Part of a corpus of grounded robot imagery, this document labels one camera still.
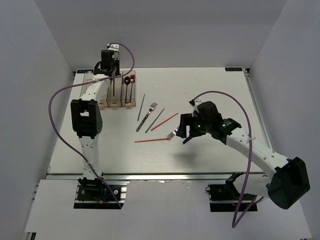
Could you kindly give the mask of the dark blue plastic knife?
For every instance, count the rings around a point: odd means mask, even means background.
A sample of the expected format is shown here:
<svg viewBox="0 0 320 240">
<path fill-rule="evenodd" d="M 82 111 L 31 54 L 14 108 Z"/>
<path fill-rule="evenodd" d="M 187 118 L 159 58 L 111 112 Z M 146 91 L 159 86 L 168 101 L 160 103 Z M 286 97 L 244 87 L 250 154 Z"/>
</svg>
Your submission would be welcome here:
<svg viewBox="0 0 320 240">
<path fill-rule="evenodd" d="M 188 136 L 183 142 L 182 144 L 186 144 L 187 142 L 189 142 L 193 137 L 192 136 Z"/>
</svg>

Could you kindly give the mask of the pink handled fork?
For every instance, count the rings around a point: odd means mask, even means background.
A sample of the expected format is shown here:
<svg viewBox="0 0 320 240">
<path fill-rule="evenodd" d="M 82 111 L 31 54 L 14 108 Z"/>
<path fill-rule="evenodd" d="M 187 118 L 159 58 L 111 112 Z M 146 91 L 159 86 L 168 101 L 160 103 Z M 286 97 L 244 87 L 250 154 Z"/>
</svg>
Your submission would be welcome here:
<svg viewBox="0 0 320 240">
<path fill-rule="evenodd" d="M 171 140 L 173 137 L 176 136 L 177 131 L 178 131 L 178 127 L 175 130 L 173 130 L 172 132 L 170 132 L 166 137 Z"/>
</svg>

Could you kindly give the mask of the black spoon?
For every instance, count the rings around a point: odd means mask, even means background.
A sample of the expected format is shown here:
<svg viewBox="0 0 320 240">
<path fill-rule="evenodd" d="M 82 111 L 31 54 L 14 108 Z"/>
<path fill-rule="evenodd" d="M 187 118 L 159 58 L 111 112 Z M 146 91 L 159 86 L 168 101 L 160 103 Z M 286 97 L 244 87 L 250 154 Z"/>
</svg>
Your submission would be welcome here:
<svg viewBox="0 0 320 240">
<path fill-rule="evenodd" d="M 126 86 L 125 88 L 125 103 L 127 102 L 127 92 L 128 92 L 128 85 L 131 83 L 131 80 L 130 80 L 130 77 L 129 76 L 126 76 L 124 78 L 124 84 Z"/>
</svg>

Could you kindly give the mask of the iridescent red spoon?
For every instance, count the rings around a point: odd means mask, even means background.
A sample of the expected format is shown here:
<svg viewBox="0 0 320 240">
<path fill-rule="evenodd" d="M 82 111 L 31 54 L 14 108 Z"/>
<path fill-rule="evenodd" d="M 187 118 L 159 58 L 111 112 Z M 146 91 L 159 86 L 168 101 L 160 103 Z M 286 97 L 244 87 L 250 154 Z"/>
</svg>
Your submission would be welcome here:
<svg viewBox="0 0 320 240">
<path fill-rule="evenodd" d="M 132 102 L 132 99 L 133 99 L 133 92 L 134 92 L 134 84 L 135 84 L 135 81 L 136 81 L 136 76 L 134 74 L 132 74 L 130 76 L 130 84 L 131 84 L 131 88 L 130 88 L 130 97 L 129 97 L 129 102 L 131 103 Z"/>
</svg>

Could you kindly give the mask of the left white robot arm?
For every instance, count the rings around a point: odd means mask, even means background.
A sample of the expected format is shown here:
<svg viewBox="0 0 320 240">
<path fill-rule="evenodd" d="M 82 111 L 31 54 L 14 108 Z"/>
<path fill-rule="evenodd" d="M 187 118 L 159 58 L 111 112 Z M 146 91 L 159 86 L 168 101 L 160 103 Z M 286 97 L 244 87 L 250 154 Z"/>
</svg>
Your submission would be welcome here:
<svg viewBox="0 0 320 240">
<path fill-rule="evenodd" d="M 94 67 L 92 83 L 79 99 L 72 100 L 70 104 L 72 128 L 85 156 L 81 183 L 95 181 L 103 174 L 98 146 L 103 128 L 99 103 L 111 85 L 111 80 L 106 78 L 119 75 L 119 48 L 119 44 L 107 44 L 106 50 L 101 51 L 100 63 Z"/>
</svg>

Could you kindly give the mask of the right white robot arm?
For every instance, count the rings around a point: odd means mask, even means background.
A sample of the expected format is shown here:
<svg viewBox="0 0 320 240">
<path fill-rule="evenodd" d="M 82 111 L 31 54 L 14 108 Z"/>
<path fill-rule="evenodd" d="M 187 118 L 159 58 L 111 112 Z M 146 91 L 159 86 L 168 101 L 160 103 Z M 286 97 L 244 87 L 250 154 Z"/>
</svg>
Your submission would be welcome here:
<svg viewBox="0 0 320 240">
<path fill-rule="evenodd" d="M 290 159 L 250 137 L 238 122 L 223 118 L 211 101 L 195 105 L 191 113 L 181 114 L 176 132 L 186 142 L 206 134 L 247 157 L 265 174 L 246 177 L 245 173 L 233 173 L 225 182 L 229 198 L 236 200 L 245 192 L 268 198 L 287 210 L 310 190 L 307 167 L 301 158 Z"/>
</svg>

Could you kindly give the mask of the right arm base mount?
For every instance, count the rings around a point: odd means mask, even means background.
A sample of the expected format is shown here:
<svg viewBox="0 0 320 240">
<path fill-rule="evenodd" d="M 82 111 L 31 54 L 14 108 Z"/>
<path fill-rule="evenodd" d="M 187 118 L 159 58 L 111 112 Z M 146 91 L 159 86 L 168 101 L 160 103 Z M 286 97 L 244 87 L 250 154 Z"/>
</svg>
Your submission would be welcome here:
<svg viewBox="0 0 320 240">
<path fill-rule="evenodd" d="M 244 177 L 244 172 L 234 172 L 232 174 L 205 174 L 207 185 L 205 192 L 208 194 L 209 207 L 211 213 L 233 213 L 236 210 L 240 190 L 232 185 L 237 177 Z"/>
</svg>

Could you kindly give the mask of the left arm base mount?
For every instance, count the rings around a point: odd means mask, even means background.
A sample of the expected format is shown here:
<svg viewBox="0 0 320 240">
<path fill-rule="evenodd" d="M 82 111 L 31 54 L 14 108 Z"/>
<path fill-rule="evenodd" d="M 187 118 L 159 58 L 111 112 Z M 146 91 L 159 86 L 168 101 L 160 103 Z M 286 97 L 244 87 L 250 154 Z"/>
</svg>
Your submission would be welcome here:
<svg viewBox="0 0 320 240">
<path fill-rule="evenodd" d="M 98 178 L 79 178 L 73 208 L 87 210 L 120 210 L 124 205 L 126 188 L 110 184 L 108 188 Z"/>
</svg>

